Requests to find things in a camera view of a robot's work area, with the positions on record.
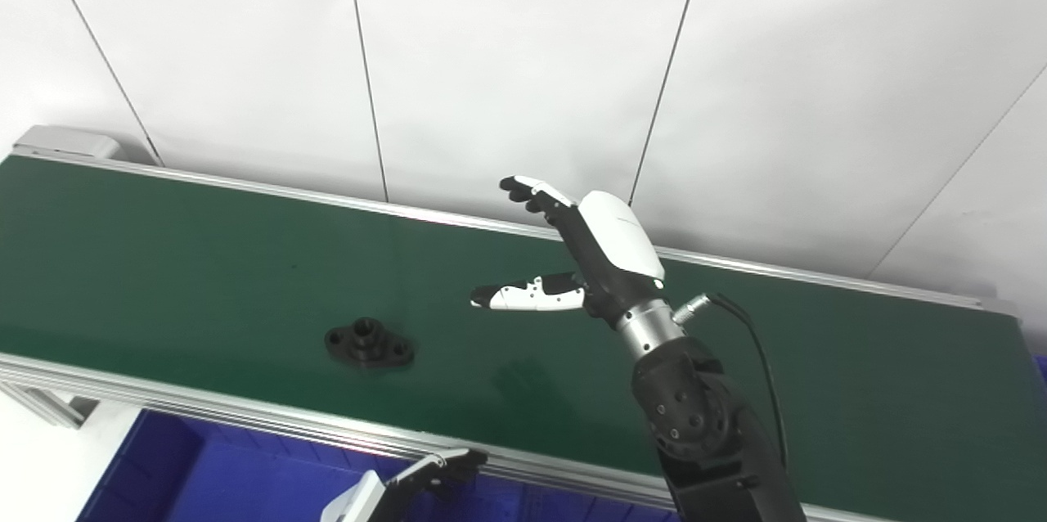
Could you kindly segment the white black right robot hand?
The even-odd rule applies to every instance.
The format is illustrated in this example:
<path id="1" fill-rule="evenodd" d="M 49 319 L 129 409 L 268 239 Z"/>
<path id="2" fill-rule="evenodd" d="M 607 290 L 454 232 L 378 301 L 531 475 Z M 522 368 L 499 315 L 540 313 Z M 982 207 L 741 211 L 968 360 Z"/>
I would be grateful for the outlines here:
<path id="1" fill-rule="evenodd" d="M 625 202 L 609 191 L 591 191 L 580 201 L 535 178 L 502 179 L 510 200 L 545 217 L 558 232 L 576 269 L 530 280 L 481 285 L 470 292 L 471 307 L 502 311 L 584 309 L 617 324 L 633 307 L 661 299 L 665 269 L 642 224 Z"/>

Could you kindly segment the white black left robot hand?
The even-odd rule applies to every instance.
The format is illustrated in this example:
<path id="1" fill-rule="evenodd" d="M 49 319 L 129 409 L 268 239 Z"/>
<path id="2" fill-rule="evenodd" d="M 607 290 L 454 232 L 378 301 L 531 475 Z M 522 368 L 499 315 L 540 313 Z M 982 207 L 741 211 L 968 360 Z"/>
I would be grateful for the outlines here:
<path id="1" fill-rule="evenodd" d="M 431 452 L 388 480 L 367 470 L 324 507 L 321 521 L 403 521 L 423 493 L 448 499 L 476 477 L 489 455 L 475 448 Z"/>

